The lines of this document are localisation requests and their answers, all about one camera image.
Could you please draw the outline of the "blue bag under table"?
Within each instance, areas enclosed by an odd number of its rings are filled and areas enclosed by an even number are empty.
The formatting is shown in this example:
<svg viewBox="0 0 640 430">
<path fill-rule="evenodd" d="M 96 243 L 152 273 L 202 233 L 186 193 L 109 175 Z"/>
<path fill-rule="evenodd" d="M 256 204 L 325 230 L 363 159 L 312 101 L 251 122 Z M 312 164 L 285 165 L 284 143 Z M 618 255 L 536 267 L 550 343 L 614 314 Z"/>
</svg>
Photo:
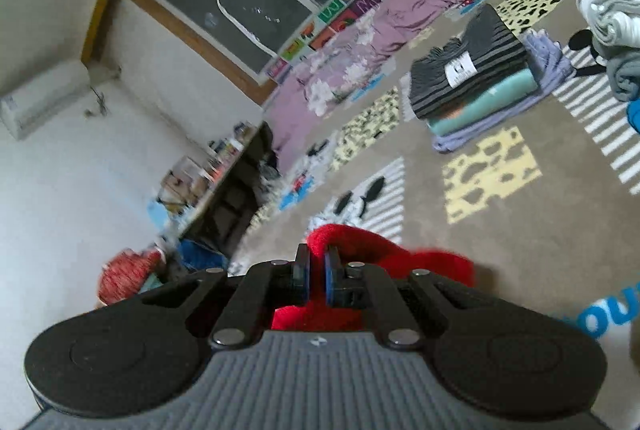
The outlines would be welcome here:
<svg viewBox="0 0 640 430">
<path fill-rule="evenodd" d="M 208 268 L 226 270 L 229 265 L 228 258 L 219 251 L 190 239 L 183 239 L 179 242 L 178 253 L 182 264 L 193 272 L 205 271 Z"/>
</svg>

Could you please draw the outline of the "wooden side table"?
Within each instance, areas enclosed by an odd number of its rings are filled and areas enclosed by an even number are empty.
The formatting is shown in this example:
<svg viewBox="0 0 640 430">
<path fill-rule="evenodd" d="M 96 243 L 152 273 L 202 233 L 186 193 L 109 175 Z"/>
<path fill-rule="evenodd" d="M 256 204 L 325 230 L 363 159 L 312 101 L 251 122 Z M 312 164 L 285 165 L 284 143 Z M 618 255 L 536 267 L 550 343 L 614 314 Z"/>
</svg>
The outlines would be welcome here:
<svg viewBox="0 0 640 430">
<path fill-rule="evenodd" d="M 272 132 L 263 122 L 227 170 L 183 221 L 177 237 L 201 242 L 231 258 L 259 208 L 260 164 L 273 162 Z"/>
</svg>

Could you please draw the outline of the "teal plastic storage bin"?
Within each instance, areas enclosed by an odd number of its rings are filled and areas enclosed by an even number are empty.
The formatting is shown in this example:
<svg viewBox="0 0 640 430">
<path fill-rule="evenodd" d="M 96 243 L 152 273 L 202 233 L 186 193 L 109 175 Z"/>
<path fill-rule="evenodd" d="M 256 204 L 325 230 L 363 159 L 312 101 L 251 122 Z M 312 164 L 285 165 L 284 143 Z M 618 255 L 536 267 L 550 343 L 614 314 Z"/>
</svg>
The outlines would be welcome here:
<svg viewBox="0 0 640 430">
<path fill-rule="evenodd" d="M 138 294 L 144 294 L 150 290 L 163 287 L 164 283 L 160 280 L 156 273 L 151 273 L 148 278 L 143 282 Z"/>
</svg>

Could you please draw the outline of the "red patterned cloth bundle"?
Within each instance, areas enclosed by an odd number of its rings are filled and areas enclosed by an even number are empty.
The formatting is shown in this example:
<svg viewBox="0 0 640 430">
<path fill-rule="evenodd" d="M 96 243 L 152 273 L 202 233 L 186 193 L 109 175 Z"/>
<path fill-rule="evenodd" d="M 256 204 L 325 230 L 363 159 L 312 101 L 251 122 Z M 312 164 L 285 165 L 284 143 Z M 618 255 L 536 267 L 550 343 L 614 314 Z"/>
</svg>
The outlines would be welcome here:
<svg viewBox="0 0 640 430">
<path fill-rule="evenodd" d="M 163 251 L 157 246 L 142 252 L 130 248 L 120 250 L 103 265 L 98 281 L 98 299 L 110 306 L 134 296 L 146 280 L 164 265 Z"/>
</svg>

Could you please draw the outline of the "Mickey Mouse bed blanket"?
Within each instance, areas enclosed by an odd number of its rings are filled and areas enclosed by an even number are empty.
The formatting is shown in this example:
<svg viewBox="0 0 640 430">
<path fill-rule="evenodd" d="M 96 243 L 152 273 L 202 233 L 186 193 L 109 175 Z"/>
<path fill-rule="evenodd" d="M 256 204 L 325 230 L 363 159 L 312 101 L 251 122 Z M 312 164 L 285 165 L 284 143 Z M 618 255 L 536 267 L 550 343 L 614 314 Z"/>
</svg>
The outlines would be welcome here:
<svg viewBox="0 0 640 430">
<path fill-rule="evenodd" d="M 637 428 L 638 133 L 605 76 L 580 76 L 454 152 L 435 152 L 430 130 L 411 113 L 408 70 L 464 26 L 459 15 L 442 16 L 376 89 L 314 129 L 316 142 L 352 133 L 378 98 L 398 116 L 371 146 L 347 142 L 324 183 L 298 205 L 258 220 L 232 271 L 287 257 L 314 216 L 383 178 L 363 217 L 366 230 L 408 248 L 463 254 L 480 288 L 584 328 L 608 356 L 596 413 L 614 429 Z"/>
</svg>

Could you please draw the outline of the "teal folded garment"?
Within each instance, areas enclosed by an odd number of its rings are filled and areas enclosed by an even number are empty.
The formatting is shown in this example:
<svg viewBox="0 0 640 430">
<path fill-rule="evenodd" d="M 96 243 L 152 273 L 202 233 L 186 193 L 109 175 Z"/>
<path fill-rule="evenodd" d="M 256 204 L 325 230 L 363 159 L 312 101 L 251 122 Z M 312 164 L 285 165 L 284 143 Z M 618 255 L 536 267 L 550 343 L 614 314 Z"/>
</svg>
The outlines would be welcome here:
<svg viewBox="0 0 640 430">
<path fill-rule="evenodd" d="M 533 73 L 529 68 L 524 68 L 451 109 L 444 116 L 427 119 L 426 124 L 434 135 L 444 136 L 521 101 L 537 89 L 538 83 Z"/>
</svg>

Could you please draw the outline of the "striped dark folded garment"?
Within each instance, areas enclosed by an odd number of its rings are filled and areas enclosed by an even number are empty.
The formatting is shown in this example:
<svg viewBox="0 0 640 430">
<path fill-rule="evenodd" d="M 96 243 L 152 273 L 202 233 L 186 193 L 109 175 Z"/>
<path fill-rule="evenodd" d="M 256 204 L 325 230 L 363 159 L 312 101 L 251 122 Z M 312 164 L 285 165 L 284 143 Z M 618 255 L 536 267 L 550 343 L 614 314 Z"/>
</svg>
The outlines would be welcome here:
<svg viewBox="0 0 640 430">
<path fill-rule="evenodd" d="M 420 120 L 433 119 L 475 98 L 527 65 L 523 43 L 497 11 L 483 5 L 460 37 L 435 46 L 410 68 L 409 102 Z"/>
</svg>

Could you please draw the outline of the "lavender folded garment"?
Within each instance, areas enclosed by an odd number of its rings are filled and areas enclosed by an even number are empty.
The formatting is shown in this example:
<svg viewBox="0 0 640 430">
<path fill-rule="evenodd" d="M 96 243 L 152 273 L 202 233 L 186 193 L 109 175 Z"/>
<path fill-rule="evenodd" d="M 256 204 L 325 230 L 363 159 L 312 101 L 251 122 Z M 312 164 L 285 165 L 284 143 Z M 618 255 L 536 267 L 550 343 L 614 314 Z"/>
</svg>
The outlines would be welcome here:
<svg viewBox="0 0 640 430">
<path fill-rule="evenodd" d="M 529 29 L 522 35 L 522 40 L 528 55 L 525 68 L 529 68 L 533 73 L 538 89 L 521 101 L 494 112 L 469 127 L 444 136 L 432 133 L 432 147 L 435 152 L 441 154 L 454 152 L 500 122 L 526 112 L 575 75 L 575 68 L 563 53 L 561 43 L 552 39 L 544 29 Z"/>
</svg>

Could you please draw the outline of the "white air conditioner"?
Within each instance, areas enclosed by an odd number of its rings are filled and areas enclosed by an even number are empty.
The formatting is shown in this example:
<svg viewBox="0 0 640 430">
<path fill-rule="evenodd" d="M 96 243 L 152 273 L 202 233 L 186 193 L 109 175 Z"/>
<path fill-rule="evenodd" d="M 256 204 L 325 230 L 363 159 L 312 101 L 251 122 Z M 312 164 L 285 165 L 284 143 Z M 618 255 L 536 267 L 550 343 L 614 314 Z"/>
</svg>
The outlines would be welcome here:
<svg viewBox="0 0 640 430">
<path fill-rule="evenodd" d="M 89 88 L 88 68 L 80 60 L 66 60 L 6 94 L 1 99 L 1 120 L 21 141 Z"/>
</svg>

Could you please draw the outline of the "purple floral quilt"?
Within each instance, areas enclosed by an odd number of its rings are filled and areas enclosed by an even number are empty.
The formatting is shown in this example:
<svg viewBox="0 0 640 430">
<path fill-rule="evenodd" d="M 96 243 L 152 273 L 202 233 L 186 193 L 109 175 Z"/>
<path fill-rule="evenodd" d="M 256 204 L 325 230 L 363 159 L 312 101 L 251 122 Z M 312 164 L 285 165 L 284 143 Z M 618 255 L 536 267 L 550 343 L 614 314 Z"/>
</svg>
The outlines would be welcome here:
<svg viewBox="0 0 640 430">
<path fill-rule="evenodd" d="M 288 172 L 311 130 L 388 58 L 464 0 L 383 0 L 290 70 L 265 112 L 277 168 Z"/>
</svg>

